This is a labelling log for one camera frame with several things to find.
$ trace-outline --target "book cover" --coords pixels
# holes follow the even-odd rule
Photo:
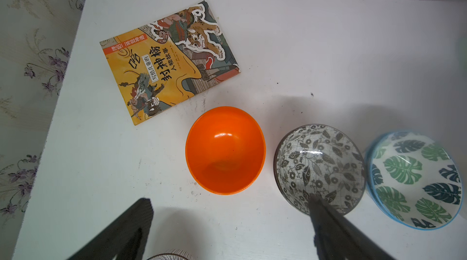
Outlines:
[[[135,125],[240,73],[206,1],[100,45]]]

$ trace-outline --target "orange bowl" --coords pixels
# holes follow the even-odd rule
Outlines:
[[[218,107],[193,124],[185,156],[199,185],[212,193],[230,195],[245,190],[260,175],[266,143],[260,126],[247,112]]]

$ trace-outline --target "children's book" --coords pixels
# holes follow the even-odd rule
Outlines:
[[[240,73],[206,1],[100,45],[135,125]]]

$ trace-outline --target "ceramic bowl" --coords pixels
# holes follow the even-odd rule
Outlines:
[[[256,180],[266,158],[266,143],[260,126],[247,112],[218,107],[201,115],[191,127],[185,157],[201,187],[230,195]]]
[[[165,253],[152,256],[148,260],[195,260],[195,257],[183,250],[172,249]]]
[[[299,127],[282,139],[274,157],[274,176],[285,199],[307,215],[309,194],[347,214],[365,189],[358,148],[339,130],[320,124]]]
[[[419,230],[451,222],[462,204],[457,167],[443,147],[413,131],[378,138],[366,155],[368,187],[389,217]]]

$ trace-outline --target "leaf pattern bowl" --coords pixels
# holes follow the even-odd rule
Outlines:
[[[274,176],[285,199],[304,214],[310,214],[309,194],[347,214],[363,196],[363,162],[357,146],[342,132],[310,124],[292,130],[279,143]]]
[[[418,230],[450,223],[463,193],[457,167],[443,147],[413,131],[385,134],[367,152],[368,191],[390,218]]]

